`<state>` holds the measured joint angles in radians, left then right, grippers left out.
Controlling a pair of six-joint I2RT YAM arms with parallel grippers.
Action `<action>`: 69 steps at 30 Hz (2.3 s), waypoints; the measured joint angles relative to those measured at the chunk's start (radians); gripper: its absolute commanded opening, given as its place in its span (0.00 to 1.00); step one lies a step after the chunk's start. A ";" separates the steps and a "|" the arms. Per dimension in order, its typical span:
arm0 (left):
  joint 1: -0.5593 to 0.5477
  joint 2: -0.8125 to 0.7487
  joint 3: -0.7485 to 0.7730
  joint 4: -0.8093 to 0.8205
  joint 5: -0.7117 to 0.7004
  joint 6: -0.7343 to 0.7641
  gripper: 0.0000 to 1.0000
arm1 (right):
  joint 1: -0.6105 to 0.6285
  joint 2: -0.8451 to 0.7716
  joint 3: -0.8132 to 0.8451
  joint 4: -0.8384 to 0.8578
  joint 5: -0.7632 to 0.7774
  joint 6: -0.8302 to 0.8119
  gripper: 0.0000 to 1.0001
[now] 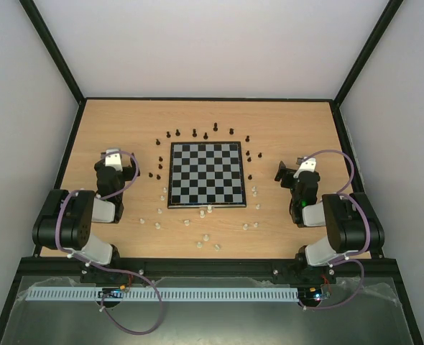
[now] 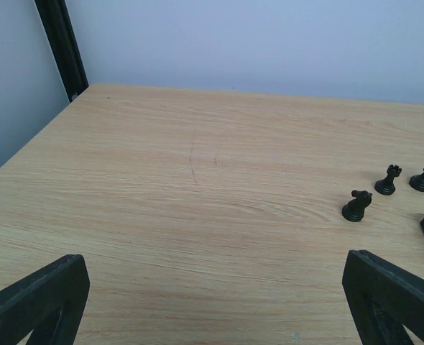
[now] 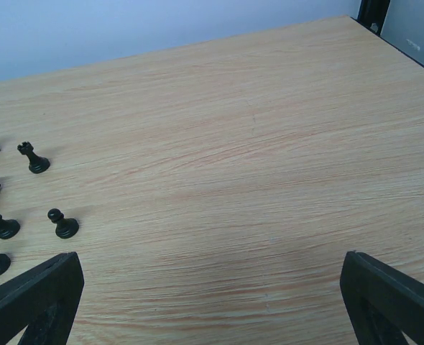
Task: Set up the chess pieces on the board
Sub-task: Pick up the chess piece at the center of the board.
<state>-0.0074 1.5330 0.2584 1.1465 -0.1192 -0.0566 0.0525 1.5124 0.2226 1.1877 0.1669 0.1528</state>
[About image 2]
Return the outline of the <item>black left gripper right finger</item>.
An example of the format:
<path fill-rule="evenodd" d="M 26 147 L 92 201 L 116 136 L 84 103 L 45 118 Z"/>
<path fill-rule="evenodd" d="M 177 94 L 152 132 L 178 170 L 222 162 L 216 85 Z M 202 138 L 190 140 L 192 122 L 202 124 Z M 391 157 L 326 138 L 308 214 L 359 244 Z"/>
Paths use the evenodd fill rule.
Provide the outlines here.
<path fill-rule="evenodd" d="M 366 250 L 349 251 L 342 285 L 363 344 L 424 342 L 424 279 Z"/>

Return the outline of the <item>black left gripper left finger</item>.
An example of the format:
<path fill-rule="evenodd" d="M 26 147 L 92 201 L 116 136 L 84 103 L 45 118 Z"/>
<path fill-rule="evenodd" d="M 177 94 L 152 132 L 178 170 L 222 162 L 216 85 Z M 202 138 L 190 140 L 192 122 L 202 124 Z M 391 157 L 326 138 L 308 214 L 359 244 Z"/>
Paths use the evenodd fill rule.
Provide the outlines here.
<path fill-rule="evenodd" d="M 0 344 L 73 344 L 90 280 L 80 254 L 67 254 L 0 290 Z"/>

